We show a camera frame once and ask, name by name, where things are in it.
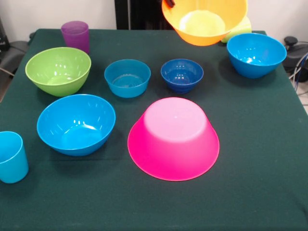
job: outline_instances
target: white wall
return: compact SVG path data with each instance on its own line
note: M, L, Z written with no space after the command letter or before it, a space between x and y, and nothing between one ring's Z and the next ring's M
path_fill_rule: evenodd
M248 0L253 30L265 30L283 41L292 35L308 41L308 0Z
M29 40L39 28L60 28L80 20L90 28L116 29L114 0L0 0L0 17L9 41Z
M308 0L248 0L254 30L283 40L308 41ZM81 20L90 28L116 29L114 0L0 0L0 17L10 41L28 40L38 28L60 28Z

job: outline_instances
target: light blue cup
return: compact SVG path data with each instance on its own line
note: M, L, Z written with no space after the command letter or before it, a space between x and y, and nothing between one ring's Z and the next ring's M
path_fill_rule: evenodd
M0 180L16 183L28 173L29 166L23 139L12 131L0 132Z
M123 59L107 66L104 76L113 94L133 98L145 92L151 70L138 60Z
M50 104L37 123L39 137L54 150L84 156L99 149L116 122L112 105L101 97L70 95Z
M278 40L255 33L234 36L228 41L227 50L236 71L247 78L260 78L270 73L287 55Z

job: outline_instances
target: purple cup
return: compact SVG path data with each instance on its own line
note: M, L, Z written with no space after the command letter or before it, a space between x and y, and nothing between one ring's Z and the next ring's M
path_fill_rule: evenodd
M78 48L85 53L90 51L89 26L82 21L63 24L61 32L68 47Z

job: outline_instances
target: green bowl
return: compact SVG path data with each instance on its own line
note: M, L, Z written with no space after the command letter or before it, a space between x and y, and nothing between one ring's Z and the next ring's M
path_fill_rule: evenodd
M57 47L34 55L26 65L26 75L43 91L58 97L76 93L87 80L90 57L71 47Z

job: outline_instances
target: green felt surface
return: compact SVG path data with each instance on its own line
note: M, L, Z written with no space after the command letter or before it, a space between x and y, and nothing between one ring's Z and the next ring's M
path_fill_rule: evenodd
M57 98L25 75L34 54L57 46L64 46L60 30L37 31L0 103L0 130L24 138L30 164L23 181L0 183L0 230L308 230L308 117L281 65L246 79L221 44L196 47L174 31L91 30L92 67L79 93L108 100L117 121L101 149L78 158L39 139L37 118ZM147 91L134 99L113 95L103 78L111 62L126 58L152 71ZM204 69L185 95L171 92L160 76L162 64L175 58ZM132 125L169 96L200 105L220 139L215 165L190 181L150 177L127 151Z

